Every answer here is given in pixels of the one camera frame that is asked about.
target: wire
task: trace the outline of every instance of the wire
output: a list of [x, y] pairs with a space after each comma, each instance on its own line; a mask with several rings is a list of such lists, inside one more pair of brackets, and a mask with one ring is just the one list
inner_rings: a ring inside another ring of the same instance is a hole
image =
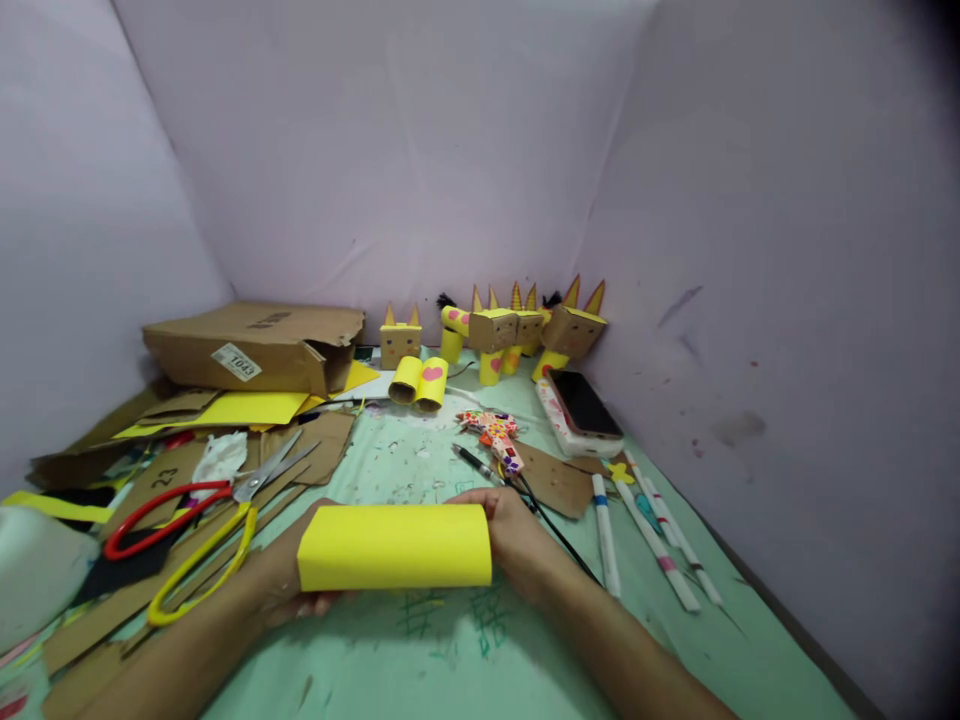
[[[563, 536], [563, 533], [560, 532], [557, 529], [557, 526], [553, 524], [553, 522], [550, 520], [549, 517], [547, 517], [547, 514], [543, 511], [543, 508], [540, 507], [540, 503], [537, 501], [537, 496], [533, 494], [533, 489], [530, 487], [530, 483], [527, 482], [527, 479], [523, 476], [523, 473], [518, 473], [517, 477], [520, 479], [520, 482], [523, 483], [523, 487], [526, 488], [527, 490], [527, 496], [530, 499], [530, 503], [533, 505], [531, 510], [533, 510], [534, 512], [539, 514], [540, 517], [546, 520], [547, 525], [549, 525], [550, 529], [553, 530], [553, 534], [557, 536], [557, 539], [561, 543], [563, 543], [563, 546], [567, 549], [567, 552], [569, 552], [570, 555], [573, 557], [573, 559], [576, 561], [577, 565], [580, 566], [580, 569], [583, 570], [587, 575], [589, 575], [590, 579], [593, 580], [597, 585], [599, 585], [600, 587], [603, 587], [603, 583], [597, 580], [597, 576], [593, 574], [593, 572], [590, 570], [590, 567], [583, 561], [583, 558], [580, 557], [580, 554], [573, 548], [573, 545], [571, 545], [567, 541], [567, 539]], [[504, 481], [507, 482], [510, 485], [510, 487], [512, 487], [517, 492], [519, 492], [521, 495], [523, 494], [522, 492], [520, 492], [520, 489], [517, 488], [512, 482], [507, 480], [507, 478], [504, 478]]]

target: hand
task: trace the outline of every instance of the hand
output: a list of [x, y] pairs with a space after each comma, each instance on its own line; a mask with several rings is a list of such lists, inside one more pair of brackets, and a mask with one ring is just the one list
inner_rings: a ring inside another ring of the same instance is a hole
[[257, 594], [260, 612], [267, 627], [276, 627], [294, 618], [323, 617], [333, 607], [339, 592], [300, 592], [297, 550], [307, 526], [321, 505], [337, 505], [326, 498], [318, 500], [262, 552], [251, 557], [237, 575]]
[[527, 602], [540, 603], [551, 574], [579, 572], [513, 488], [477, 488], [447, 502], [483, 506], [493, 559]]

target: glue gun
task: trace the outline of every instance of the glue gun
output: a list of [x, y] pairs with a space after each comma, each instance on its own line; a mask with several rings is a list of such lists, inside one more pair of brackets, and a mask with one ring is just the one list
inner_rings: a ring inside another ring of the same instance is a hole
[[480, 434], [480, 442], [490, 447], [503, 472], [516, 477], [523, 470], [523, 460], [513, 445], [520, 428], [512, 415], [507, 413], [493, 413], [485, 410], [467, 410], [457, 413], [460, 427]]

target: yellow scissors handle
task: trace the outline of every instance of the yellow scissors handle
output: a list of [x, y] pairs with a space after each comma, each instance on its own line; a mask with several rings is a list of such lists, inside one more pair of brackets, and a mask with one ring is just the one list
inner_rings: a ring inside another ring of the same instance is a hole
[[[243, 537], [240, 538], [240, 549], [237, 550], [237, 554], [233, 556], [230, 566], [224, 571], [223, 575], [220, 576], [220, 579], [217, 580], [216, 584], [207, 590], [207, 592], [205, 592], [201, 597], [191, 600], [190, 602], [185, 602], [172, 612], [164, 612], [164, 600], [169, 597], [170, 593], [176, 590], [177, 585], [179, 585], [187, 575], [193, 572], [193, 570], [196, 569], [201, 562], [203, 562], [203, 559], [210, 552], [212, 552], [217, 545], [219, 545], [224, 539], [230, 537], [240, 523], [244, 521], [245, 525], [243, 528]], [[243, 565], [243, 561], [247, 557], [247, 552], [250, 550], [250, 543], [253, 541], [253, 536], [256, 531], [257, 509], [249, 502], [241, 503], [237, 508], [237, 512], [232, 518], [230, 518], [230, 521], [220, 530], [218, 530], [212, 538], [207, 540], [199, 550], [187, 558], [187, 561], [178, 567], [177, 571], [171, 575], [170, 579], [164, 583], [162, 588], [160, 588], [160, 592], [154, 596], [153, 600], [150, 601], [150, 607], [147, 608], [147, 622], [155, 627], [165, 627], [167, 625], [171, 625], [190, 612], [190, 610], [192, 610], [197, 603], [205, 600], [207, 597], [219, 590], [220, 586], [223, 585], [231, 575], [237, 572], [241, 565]]]

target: label sticker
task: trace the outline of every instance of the label sticker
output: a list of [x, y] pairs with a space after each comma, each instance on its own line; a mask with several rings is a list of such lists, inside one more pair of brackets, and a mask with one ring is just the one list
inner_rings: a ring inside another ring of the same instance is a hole
[[233, 343], [227, 343], [210, 357], [244, 382], [252, 380], [263, 372], [259, 365], [248, 358], [244, 352]]

